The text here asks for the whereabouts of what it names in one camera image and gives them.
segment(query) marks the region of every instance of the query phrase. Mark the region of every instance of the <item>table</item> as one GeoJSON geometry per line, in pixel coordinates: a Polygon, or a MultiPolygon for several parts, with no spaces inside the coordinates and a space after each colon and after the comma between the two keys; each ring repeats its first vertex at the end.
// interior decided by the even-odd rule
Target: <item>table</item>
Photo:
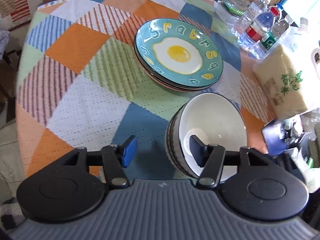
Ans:
{"type": "MultiPolygon", "coordinates": [[[[17,80],[17,130],[26,176],[74,147],[100,150],[131,134],[138,153],[129,179],[183,178],[164,149],[168,122],[197,93],[154,83],[133,49],[138,28],[155,18],[198,27],[219,46],[220,80],[210,89],[240,111],[248,145],[265,150],[261,128],[273,119],[252,73],[255,60],[240,51],[213,0],[56,0],[37,8],[23,46],[17,80]]],[[[90,172],[101,177],[100,167],[90,172]]]]}

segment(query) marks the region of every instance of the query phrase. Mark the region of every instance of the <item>stack of plates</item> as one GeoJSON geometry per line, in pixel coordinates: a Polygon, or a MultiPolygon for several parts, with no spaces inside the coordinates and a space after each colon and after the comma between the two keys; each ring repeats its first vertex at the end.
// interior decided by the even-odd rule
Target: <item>stack of plates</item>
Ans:
{"type": "Polygon", "coordinates": [[[148,76],[177,91],[212,86],[223,70],[215,43],[193,25],[175,19],[155,19],[140,27],[134,49],[148,76]]]}
{"type": "MultiPolygon", "coordinates": [[[[184,174],[197,178],[199,167],[189,148],[191,135],[205,144],[219,144],[229,151],[247,145],[243,119],[225,97],[202,93],[193,97],[172,117],[165,135],[165,149],[171,163],[184,174]]],[[[237,173],[237,166],[224,166],[221,181],[237,173]]]]}

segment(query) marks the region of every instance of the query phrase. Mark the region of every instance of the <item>black circular mount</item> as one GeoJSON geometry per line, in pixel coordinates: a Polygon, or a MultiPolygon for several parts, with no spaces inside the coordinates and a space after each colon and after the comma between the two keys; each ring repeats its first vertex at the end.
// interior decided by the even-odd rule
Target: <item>black circular mount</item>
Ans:
{"type": "Polygon", "coordinates": [[[43,169],[21,183],[17,200],[22,212],[40,222],[62,223],[94,210],[105,194],[104,184],[76,166],[43,169]]]}
{"type": "Polygon", "coordinates": [[[280,221],[298,215],[307,187],[277,165],[250,166],[222,184],[221,195],[236,212],[255,220],[280,221]]]}

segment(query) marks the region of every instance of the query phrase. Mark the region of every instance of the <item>bottle cap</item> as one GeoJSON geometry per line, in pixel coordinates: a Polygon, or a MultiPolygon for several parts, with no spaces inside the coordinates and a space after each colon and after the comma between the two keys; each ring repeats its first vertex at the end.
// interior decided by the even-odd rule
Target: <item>bottle cap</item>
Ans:
{"type": "Polygon", "coordinates": [[[270,7],[270,11],[275,15],[278,16],[279,15],[279,10],[276,7],[270,7]]]}
{"type": "Polygon", "coordinates": [[[266,4],[269,4],[268,0],[261,0],[261,1],[265,2],[266,4]]]}
{"type": "Polygon", "coordinates": [[[282,7],[282,5],[280,3],[276,3],[276,6],[280,9],[280,10],[284,10],[284,8],[282,7]]]}

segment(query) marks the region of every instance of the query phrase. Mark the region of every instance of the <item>red bottle label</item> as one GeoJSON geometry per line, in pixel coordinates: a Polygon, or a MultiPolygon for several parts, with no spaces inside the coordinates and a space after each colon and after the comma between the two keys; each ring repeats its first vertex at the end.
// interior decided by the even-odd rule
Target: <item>red bottle label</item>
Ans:
{"type": "Polygon", "coordinates": [[[254,41],[259,41],[262,38],[262,35],[257,33],[254,28],[251,27],[251,25],[245,30],[245,32],[248,34],[248,36],[253,39],[254,41]]]}

